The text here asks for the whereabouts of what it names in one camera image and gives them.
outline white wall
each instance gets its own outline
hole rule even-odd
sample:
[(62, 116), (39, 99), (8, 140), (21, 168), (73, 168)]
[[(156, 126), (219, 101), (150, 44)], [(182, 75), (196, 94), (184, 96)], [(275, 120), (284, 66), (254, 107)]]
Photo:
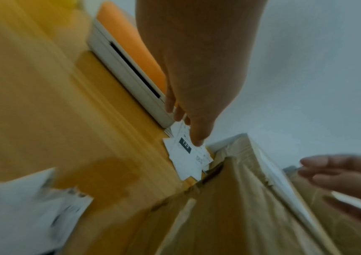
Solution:
[(244, 132), (281, 167), (361, 153), (361, 1), (269, 0), (246, 85), (207, 144)]

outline table top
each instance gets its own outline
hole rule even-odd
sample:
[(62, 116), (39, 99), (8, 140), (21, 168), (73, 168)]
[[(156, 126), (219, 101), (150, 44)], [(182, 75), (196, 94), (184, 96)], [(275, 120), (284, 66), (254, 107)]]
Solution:
[(50, 167), (94, 197), (64, 254), (123, 254), (146, 210), (186, 189), (163, 129), (88, 50), (91, 18), (0, 0), (0, 181)]

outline paper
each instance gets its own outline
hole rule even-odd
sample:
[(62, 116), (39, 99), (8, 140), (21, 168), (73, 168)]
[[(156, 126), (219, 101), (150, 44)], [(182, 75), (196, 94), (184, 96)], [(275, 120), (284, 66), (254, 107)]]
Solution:
[(201, 171), (207, 171), (213, 161), (205, 145), (196, 147), (190, 140), (190, 127), (182, 122), (175, 122), (165, 130), (171, 138), (164, 139), (169, 158), (183, 181), (192, 176), (197, 181), (201, 180)]
[(0, 255), (58, 252), (92, 201), (50, 188), (54, 169), (0, 183)]

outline wooden table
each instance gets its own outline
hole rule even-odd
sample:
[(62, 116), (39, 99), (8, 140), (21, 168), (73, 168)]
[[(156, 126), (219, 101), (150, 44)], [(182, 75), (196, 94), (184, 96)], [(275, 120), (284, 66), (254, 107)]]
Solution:
[(162, 128), (89, 52), (90, 17), (0, 0), (0, 181), (58, 167), (94, 197), (65, 254), (123, 254), (145, 210), (181, 191)]

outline hand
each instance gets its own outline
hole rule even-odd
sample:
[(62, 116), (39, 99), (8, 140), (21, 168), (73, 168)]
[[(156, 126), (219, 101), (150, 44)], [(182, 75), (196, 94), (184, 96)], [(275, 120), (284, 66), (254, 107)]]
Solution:
[(235, 99), (266, 0), (138, 0), (140, 36), (167, 77), (165, 109), (201, 146)]
[[(361, 156), (328, 155), (303, 158), (301, 177), (313, 185), (361, 199)], [(361, 222), (361, 209), (333, 197), (325, 197), (333, 208)]]

